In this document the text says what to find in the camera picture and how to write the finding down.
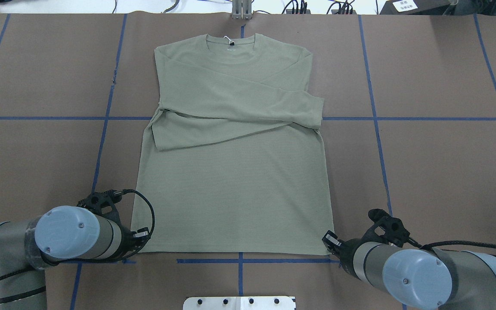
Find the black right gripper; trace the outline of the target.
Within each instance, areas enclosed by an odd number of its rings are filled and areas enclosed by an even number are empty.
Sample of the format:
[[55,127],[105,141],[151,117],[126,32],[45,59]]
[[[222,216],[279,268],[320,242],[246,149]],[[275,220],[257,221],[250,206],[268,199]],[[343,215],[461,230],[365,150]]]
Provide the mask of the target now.
[[352,238],[348,241],[343,241],[332,231],[327,231],[322,238],[322,242],[327,251],[339,259],[343,269],[354,269],[354,255],[362,244],[360,238]]

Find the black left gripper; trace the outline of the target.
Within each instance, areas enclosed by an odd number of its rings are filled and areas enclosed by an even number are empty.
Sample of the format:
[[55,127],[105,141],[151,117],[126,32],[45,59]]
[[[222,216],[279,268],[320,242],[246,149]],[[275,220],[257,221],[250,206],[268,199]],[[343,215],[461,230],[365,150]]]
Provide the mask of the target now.
[[119,253],[126,254],[129,252],[142,249],[151,237],[151,231],[148,227],[140,228],[138,231],[122,229],[122,238],[119,246]]

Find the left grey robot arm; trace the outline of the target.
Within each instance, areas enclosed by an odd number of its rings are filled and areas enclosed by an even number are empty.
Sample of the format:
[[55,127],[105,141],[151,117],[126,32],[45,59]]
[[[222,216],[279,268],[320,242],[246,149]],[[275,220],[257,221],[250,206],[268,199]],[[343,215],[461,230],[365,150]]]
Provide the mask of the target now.
[[152,231],[128,231],[110,214],[67,205],[31,220],[1,222],[0,310],[46,310],[46,269],[126,259],[144,247]]

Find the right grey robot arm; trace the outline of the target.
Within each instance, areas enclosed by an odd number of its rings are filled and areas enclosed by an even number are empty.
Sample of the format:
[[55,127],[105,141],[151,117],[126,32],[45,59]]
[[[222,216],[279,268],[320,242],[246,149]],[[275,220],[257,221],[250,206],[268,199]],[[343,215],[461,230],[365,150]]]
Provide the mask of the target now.
[[328,231],[328,252],[349,275],[419,310],[496,310],[496,256],[394,245],[373,229],[343,241]]

